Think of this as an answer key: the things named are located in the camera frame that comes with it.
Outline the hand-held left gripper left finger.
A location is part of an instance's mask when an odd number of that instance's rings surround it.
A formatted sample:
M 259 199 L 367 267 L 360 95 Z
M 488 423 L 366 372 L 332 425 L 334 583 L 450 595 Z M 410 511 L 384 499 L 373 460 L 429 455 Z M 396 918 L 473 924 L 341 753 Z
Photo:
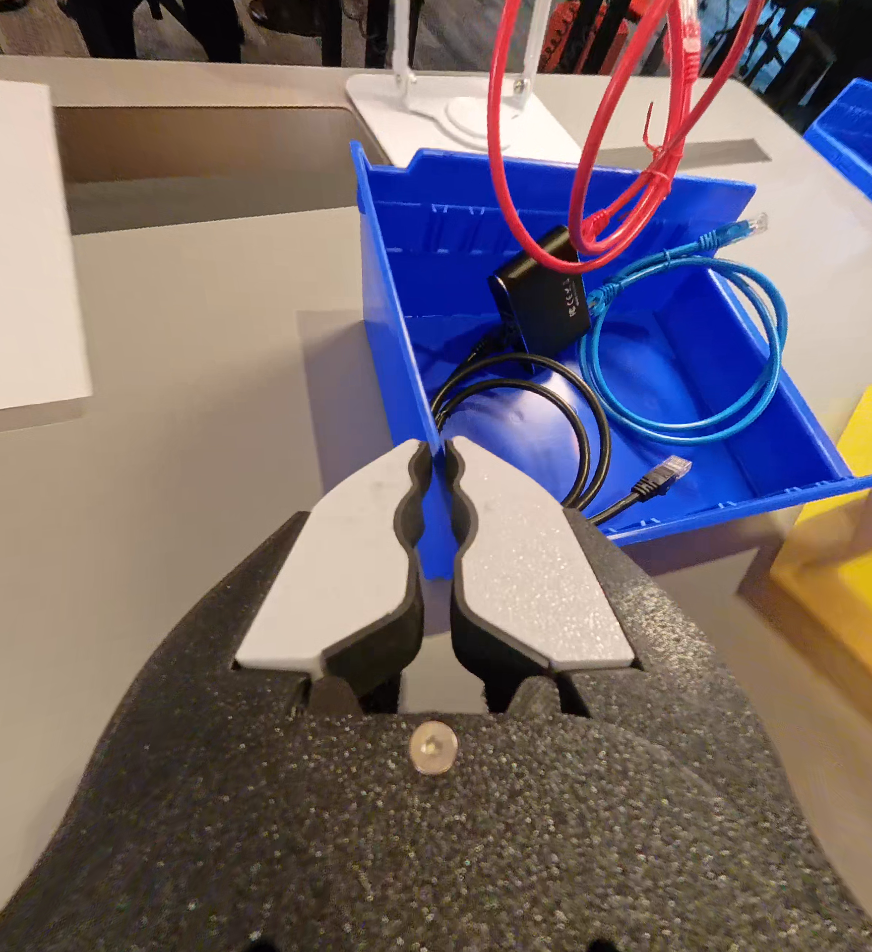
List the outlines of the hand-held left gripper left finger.
M 325 494 L 250 623 L 237 665 L 313 681 L 400 678 L 425 629 L 416 549 L 431 476 L 429 443 L 410 439 Z

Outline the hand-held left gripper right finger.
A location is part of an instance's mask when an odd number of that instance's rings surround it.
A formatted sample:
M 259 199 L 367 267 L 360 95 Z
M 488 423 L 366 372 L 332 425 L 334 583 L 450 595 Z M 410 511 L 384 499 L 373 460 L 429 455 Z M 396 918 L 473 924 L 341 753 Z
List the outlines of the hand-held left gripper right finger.
M 486 686 L 633 666 L 636 655 L 565 509 L 466 437 L 445 444 L 457 542 L 454 652 Z

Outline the black ethernet hub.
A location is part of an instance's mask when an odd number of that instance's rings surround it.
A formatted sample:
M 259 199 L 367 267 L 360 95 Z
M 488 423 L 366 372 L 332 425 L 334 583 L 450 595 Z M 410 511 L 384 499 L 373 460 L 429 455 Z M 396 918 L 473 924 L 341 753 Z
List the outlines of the black ethernet hub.
M 490 274 L 488 284 L 500 316 L 504 351 L 554 359 L 591 329 L 579 275 L 544 267 L 520 252 Z

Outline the yellow storage bin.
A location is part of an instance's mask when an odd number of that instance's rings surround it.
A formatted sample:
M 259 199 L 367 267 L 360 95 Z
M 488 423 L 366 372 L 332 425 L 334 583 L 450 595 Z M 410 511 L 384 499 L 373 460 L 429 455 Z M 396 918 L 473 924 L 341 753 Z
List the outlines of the yellow storage bin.
M 872 487 L 806 505 L 770 578 L 819 625 L 802 652 L 872 720 Z

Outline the white stand base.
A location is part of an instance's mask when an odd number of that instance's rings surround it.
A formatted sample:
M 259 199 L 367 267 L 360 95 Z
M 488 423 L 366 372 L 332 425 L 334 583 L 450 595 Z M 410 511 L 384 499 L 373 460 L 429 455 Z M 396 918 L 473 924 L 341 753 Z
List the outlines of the white stand base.
M 501 152 L 506 158 L 575 165 L 580 147 L 534 92 L 551 6 L 534 2 L 522 71 L 503 77 Z M 407 167 L 420 149 L 486 153 L 489 78 L 415 72 L 409 61 L 410 10 L 410 2 L 394 2 L 392 69 L 350 76 L 351 104 L 397 167 Z

